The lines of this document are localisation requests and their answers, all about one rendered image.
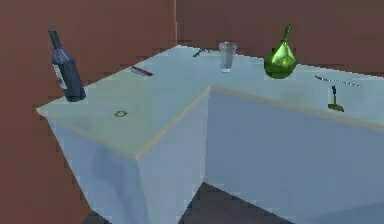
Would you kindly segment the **clear drinking glass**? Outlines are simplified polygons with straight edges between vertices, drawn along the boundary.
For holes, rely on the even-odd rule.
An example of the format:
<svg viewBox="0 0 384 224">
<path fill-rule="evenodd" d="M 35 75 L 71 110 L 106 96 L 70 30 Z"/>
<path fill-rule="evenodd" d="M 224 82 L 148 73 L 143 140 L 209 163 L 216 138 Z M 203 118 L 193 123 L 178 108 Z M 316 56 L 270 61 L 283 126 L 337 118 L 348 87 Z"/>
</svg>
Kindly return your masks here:
<svg viewBox="0 0 384 224">
<path fill-rule="evenodd" d="M 237 44 L 232 42 L 223 42 L 219 44 L 220 70 L 223 73 L 229 73 L 232 70 L 233 57 L 237 50 Z"/>
</svg>

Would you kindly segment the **pale blue corner counter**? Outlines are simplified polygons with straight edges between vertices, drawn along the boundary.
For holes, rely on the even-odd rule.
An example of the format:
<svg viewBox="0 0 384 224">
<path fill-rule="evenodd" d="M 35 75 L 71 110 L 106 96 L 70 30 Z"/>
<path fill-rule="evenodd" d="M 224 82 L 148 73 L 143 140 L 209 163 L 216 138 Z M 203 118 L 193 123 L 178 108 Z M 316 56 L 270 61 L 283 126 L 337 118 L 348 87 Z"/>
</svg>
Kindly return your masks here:
<svg viewBox="0 0 384 224">
<path fill-rule="evenodd" d="M 293 224 L 384 224 L 384 78 L 176 46 L 40 108 L 92 209 L 177 224 L 202 183 Z M 362 85 L 318 80 L 318 75 Z M 332 89 L 344 112 L 328 108 Z"/>
</svg>

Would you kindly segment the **green round flask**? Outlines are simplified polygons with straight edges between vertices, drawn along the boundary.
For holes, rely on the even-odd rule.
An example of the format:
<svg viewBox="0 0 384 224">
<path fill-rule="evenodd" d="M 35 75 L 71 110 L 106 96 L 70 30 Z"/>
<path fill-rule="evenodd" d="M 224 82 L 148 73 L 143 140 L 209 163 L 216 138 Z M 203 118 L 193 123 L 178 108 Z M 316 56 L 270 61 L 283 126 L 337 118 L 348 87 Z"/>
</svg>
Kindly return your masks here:
<svg viewBox="0 0 384 224">
<path fill-rule="evenodd" d="M 287 24 L 280 44 L 264 56 L 264 70 L 270 78 L 285 79 L 296 68 L 297 59 L 288 42 L 290 33 L 291 25 Z"/>
</svg>

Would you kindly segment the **dark blue wine bottle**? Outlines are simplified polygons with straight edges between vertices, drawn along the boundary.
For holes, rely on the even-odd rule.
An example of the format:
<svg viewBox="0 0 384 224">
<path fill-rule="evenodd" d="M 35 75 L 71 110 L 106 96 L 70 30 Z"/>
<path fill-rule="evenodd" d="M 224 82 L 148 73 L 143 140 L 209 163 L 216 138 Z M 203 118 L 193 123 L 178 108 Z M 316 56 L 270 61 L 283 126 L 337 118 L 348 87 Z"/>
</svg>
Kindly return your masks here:
<svg viewBox="0 0 384 224">
<path fill-rule="evenodd" d="M 75 60 L 63 48 L 56 30 L 48 31 L 53 45 L 52 66 L 61 89 L 69 102 L 78 102 L 86 97 Z"/>
</svg>

